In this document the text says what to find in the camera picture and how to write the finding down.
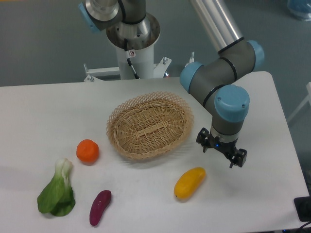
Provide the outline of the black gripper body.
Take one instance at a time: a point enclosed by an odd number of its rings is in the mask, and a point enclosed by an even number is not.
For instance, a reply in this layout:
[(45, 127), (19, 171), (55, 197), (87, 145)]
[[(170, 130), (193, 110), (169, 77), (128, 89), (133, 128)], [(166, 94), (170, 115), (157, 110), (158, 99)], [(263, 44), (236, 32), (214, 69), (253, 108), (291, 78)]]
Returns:
[(213, 137), (211, 134), (206, 139), (206, 147), (213, 148), (222, 153), (226, 158), (232, 158), (236, 152), (236, 140), (226, 143), (220, 142), (218, 137)]

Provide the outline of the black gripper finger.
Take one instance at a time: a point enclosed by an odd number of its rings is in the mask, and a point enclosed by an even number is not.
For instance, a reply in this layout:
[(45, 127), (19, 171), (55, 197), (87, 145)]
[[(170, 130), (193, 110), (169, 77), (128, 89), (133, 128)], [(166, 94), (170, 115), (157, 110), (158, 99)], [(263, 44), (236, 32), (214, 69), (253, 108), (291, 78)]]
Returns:
[(247, 150), (234, 148), (234, 152), (230, 156), (229, 168), (232, 168), (233, 166), (242, 167), (246, 162)]
[(209, 131), (206, 128), (202, 128), (196, 138), (196, 143), (202, 146), (203, 153), (205, 153), (207, 149), (210, 148), (210, 142), (209, 142), (208, 137), (209, 137)]

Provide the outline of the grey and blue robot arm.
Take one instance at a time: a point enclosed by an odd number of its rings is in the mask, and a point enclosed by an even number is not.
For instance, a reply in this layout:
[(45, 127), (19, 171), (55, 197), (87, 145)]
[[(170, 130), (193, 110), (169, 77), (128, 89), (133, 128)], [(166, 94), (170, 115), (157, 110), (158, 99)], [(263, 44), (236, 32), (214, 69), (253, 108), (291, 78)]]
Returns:
[[(222, 0), (191, 2), (219, 58), (203, 65), (190, 60), (180, 83), (212, 116), (211, 128), (202, 129), (197, 143), (222, 153), (231, 166), (242, 167), (247, 152), (236, 148), (250, 98), (234, 82), (264, 60), (256, 41), (246, 41)], [(106, 31), (118, 57), (120, 77), (150, 79), (156, 75), (154, 44), (160, 35), (158, 20), (146, 12), (143, 0), (85, 0), (79, 10), (93, 32)]]

